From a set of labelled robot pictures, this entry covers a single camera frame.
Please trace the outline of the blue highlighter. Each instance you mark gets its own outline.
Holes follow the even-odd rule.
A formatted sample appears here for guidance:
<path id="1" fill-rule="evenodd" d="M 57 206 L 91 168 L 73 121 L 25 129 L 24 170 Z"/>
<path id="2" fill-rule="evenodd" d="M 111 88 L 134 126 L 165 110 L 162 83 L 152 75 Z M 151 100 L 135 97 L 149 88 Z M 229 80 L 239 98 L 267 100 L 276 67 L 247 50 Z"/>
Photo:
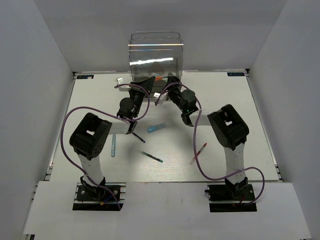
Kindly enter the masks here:
<path id="1" fill-rule="evenodd" d="M 153 133 L 155 131 L 158 131 L 160 129 L 163 129 L 167 126 L 166 123 L 160 123 L 160 124 L 156 124 L 156 125 L 151 125 L 147 128 L 147 133 L 150 134 L 150 133 Z"/>

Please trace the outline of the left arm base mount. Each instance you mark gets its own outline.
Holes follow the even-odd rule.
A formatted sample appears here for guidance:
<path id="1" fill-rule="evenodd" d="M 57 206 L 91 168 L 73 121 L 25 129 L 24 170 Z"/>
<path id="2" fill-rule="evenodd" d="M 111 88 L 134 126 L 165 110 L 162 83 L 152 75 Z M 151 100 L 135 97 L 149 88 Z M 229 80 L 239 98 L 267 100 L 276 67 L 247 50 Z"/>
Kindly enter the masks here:
<path id="1" fill-rule="evenodd" d="M 126 183 L 110 183 L 105 180 L 105 187 L 108 188 L 112 194 L 104 188 L 91 186 L 88 180 L 80 178 L 75 190 L 73 211 L 97 211 L 97 212 L 118 212 L 125 203 Z"/>

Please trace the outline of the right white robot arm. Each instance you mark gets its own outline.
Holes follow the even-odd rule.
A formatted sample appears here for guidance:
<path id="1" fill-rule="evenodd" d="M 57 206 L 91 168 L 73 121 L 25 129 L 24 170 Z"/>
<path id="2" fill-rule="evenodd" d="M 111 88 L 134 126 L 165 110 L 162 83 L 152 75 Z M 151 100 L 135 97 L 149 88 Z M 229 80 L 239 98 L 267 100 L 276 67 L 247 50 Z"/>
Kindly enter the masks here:
<path id="1" fill-rule="evenodd" d="M 172 73 L 168 74 L 167 84 L 162 93 L 167 93 L 170 100 L 181 110 L 181 118 L 185 125 L 193 127 L 193 151 L 196 150 L 196 133 L 198 126 L 210 126 L 216 139 L 224 149 L 226 174 L 224 177 L 212 178 L 201 169 L 198 156 L 195 155 L 197 167 L 207 180 L 224 180 L 226 195 L 236 200 L 244 193 L 248 178 L 244 170 L 244 147 L 249 135 L 249 127 L 231 104 L 221 109 L 205 113 L 194 91 L 188 87 L 181 91 L 180 79 Z"/>

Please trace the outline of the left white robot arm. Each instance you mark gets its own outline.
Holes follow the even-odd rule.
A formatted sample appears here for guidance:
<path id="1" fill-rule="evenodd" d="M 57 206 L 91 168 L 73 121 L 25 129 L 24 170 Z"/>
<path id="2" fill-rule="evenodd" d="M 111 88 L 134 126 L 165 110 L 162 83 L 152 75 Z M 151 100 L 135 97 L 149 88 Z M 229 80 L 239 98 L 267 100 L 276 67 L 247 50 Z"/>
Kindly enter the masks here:
<path id="1" fill-rule="evenodd" d="M 129 97 L 120 101 L 116 118 L 103 120 L 88 112 L 72 133 L 69 144 L 85 171 L 80 182 L 94 199 L 99 200 L 106 193 L 106 180 L 102 174 L 99 155 L 107 137 L 113 134 L 127 135 L 134 131 L 142 103 L 151 93 L 155 80 L 154 76 L 149 76 L 141 77 L 138 82 L 131 82 Z"/>

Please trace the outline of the clear plastic drawer organizer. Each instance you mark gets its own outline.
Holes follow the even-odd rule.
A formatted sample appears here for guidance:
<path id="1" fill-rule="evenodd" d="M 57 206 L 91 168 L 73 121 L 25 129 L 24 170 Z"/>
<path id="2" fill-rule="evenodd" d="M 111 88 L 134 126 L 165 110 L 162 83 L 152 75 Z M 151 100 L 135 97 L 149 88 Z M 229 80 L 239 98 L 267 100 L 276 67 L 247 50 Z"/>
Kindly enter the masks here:
<path id="1" fill-rule="evenodd" d="M 177 31 L 136 31 L 128 42 L 129 68 L 135 77 L 182 78 L 184 43 Z M 155 81 L 152 94 L 165 88 L 167 81 Z"/>

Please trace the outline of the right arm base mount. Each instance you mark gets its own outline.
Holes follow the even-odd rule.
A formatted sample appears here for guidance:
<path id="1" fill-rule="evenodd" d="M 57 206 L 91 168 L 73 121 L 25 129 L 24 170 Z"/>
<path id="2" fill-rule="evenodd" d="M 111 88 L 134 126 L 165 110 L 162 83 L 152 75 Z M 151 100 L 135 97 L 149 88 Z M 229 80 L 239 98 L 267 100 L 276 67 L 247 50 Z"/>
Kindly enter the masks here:
<path id="1" fill-rule="evenodd" d="M 257 212 L 256 197 L 253 186 L 245 177 L 233 185 L 225 179 L 224 184 L 210 184 L 204 193 L 208 196 L 211 213 L 245 213 Z"/>

